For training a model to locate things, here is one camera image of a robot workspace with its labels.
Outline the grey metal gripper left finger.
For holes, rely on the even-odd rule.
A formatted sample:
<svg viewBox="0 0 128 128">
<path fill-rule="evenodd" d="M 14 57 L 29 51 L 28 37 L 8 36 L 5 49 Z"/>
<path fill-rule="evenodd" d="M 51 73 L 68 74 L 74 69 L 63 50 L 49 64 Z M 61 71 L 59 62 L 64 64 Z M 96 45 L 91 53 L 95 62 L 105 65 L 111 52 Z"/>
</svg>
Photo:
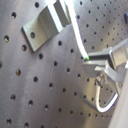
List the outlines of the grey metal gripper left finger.
<svg viewBox="0 0 128 128">
<path fill-rule="evenodd" d="M 94 78 L 98 86 L 107 84 L 112 88 L 117 88 L 118 84 L 124 81 L 126 74 L 125 68 L 113 69 L 107 61 L 85 61 L 83 67 L 87 76 Z"/>
</svg>

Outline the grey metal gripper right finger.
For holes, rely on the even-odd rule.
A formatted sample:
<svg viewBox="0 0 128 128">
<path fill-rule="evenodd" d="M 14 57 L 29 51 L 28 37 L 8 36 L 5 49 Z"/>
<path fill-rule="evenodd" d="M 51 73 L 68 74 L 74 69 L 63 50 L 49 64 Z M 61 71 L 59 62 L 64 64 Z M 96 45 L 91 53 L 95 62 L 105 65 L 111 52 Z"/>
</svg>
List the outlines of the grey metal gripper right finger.
<svg viewBox="0 0 128 128">
<path fill-rule="evenodd" d="M 86 61 L 89 60 L 109 60 L 110 62 L 114 61 L 113 55 L 112 55 L 112 48 L 105 48 L 102 51 L 97 51 L 97 52 L 90 52 L 88 54 L 88 57 L 86 58 Z"/>
</svg>

